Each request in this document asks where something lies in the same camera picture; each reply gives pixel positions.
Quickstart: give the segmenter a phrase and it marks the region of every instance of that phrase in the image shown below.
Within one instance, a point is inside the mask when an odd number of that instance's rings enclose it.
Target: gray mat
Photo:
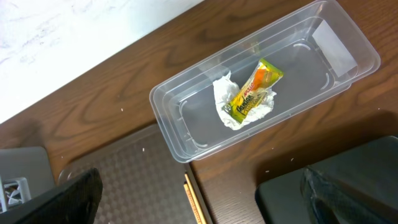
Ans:
[[[183,187],[185,167],[157,125],[75,161],[58,183],[89,167],[99,170],[104,185],[95,223],[196,223]]]

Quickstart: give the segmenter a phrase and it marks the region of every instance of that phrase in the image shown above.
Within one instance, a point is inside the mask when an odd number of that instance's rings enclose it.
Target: snack wrapper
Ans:
[[[269,62],[260,59],[256,69],[240,92],[222,108],[237,122],[242,123],[252,108],[258,106],[284,73]]]

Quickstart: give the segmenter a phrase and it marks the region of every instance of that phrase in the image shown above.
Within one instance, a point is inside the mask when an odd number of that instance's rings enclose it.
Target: white tissue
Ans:
[[[264,101],[255,108],[252,108],[246,118],[241,124],[233,119],[227,112],[222,108],[225,104],[229,103],[240,91],[238,84],[230,80],[231,72],[221,77],[219,80],[213,82],[214,86],[214,99],[216,101],[216,109],[218,116],[224,123],[225,126],[232,130],[239,130],[243,126],[255,122],[258,119],[265,117],[265,115],[272,111],[274,107],[274,96],[276,92],[269,90],[269,93],[264,98]]]

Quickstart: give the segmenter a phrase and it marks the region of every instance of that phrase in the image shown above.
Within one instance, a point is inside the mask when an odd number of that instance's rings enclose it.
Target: wooden desk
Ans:
[[[57,178],[70,161],[154,123],[148,98],[156,84],[309,2],[205,1],[0,125],[0,148],[45,147]],[[339,2],[379,52],[380,69],[312,109],[194,162],[218,223],[261,223],[258,183],[398,133],[398,4]]]

